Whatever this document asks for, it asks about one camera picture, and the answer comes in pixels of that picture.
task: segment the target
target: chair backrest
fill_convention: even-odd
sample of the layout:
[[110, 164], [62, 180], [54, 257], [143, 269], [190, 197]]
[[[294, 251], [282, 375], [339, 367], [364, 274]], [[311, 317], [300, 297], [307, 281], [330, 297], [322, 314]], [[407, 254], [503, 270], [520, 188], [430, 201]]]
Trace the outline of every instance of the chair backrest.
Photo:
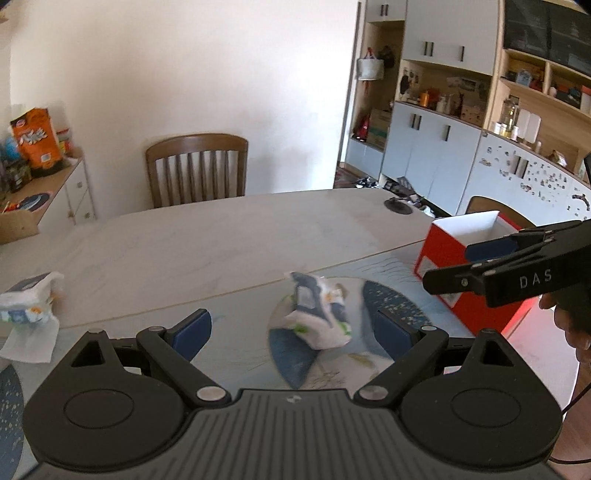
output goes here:
[[244, 196], [248, 141], [227, 134], [168, 138], [146, 150], [154, 207]]
[[522, 228], [535, 227], [532, 222], [530, 222], [522, 214], [514, 211], [511, 207], [486, 197], [472, 197], [470, 199], [470, 203], [468, 204], [468, 208], [466, 209], [466, 213], [490, 212], [492, 210], [498, 210], [513, 223], [519, 225]]

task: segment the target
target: blue gripper pad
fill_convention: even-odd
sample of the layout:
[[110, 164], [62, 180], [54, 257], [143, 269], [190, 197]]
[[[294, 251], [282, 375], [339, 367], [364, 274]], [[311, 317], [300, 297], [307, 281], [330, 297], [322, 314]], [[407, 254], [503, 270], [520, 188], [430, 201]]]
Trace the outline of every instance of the blue gripper pad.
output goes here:
[[386, 353], [396, 361], [421, 339], [418, 330], [402, 320], [387, 316], [383, 310], [372, 316], [374, 336]]
[[518, 245], [511, 237], [505, 236], [488, 242], [468, 245], [464, 257], [469, 262], [483, 262], [517, 252]]
[[191, 361], [212, 335], [212, 316], [199, 309], [166, 331], [164, 340], [185, 360]]

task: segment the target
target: open box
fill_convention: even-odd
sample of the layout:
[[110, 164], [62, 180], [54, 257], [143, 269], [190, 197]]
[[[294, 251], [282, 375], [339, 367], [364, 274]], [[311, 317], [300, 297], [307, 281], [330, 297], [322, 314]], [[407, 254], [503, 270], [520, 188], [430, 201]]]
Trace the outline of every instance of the open box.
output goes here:
[[[466, 264], [468, 262], [464, 254], [468, 245], [500, 238], [519, 230], [519, 226], [497, 211], [435, 220], [431, 224], [414, 272], [422, 279], [428, 270]], [[528, 299], [492, 309], [486, 306], [484, 297], [472, 292], [439, 297], [474, 335], [483, 328], [494, 328], [506, 338], [537, 301]]]

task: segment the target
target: orange snack bag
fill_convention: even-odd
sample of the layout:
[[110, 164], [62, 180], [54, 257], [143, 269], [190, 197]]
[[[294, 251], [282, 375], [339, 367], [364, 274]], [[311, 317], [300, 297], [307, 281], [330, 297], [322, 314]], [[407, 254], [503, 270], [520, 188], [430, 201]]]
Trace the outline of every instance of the orange snack bag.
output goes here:
[[64, 167], [56, 133], [46, 108], [34, 108], [10, 122], [21, 155], [34, 177], [51, 175]]

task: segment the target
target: dining table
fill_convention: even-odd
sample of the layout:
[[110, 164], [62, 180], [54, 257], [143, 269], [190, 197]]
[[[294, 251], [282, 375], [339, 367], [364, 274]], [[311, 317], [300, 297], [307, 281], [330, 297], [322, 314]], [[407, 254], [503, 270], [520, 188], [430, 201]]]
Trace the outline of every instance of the dining table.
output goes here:
[[[347, 293], [354, 338], [370, 297], [395, 299], [394, 308], [409, 309], [419, 325], [428, 322], [450, 336], [472, 336], [413, 273], [433, 218], [414, 207], [410, 215], [390, 211], [384, 201], [391, 196], [382, 189], [336, 189], [214, 200], [99, 220], [1, 246], [0, 291], [56, 271], [64, 275], [64, 293], [53, 306], [60, 330], [51, 362], [0, 363], [0, 406], [17, 405], [10, 428], [0, 423], [0, 433], [10, 438], [3, 441], [0, 435], [0, 461], [10, 472], [0, 473], [0, 480], [20, 478], [35, 467], [20, 423], [22, 408], [89, 329], [130, 338], [208, 309], [211, 338], [193, 364], [232, 395], [242, 388], [290, 387], [269, 331], [288, 308], [286, 299], [294, 291], [289, 273], [295, 271], [325, 277]], [[9, 331], [2, 325], [0, 345]], [[566, 406], [579, 364], [554, 325], [553, 312], [534, 306], [508, 341]], [[391, 364], [367, 353], [368, 342], [352, 341], [344, 353], [325, 355], [305, 372], [301, 387], [340, 387], [350, 393], [359, 388]], [[17, 394], [6, 393], [8, 384]]]

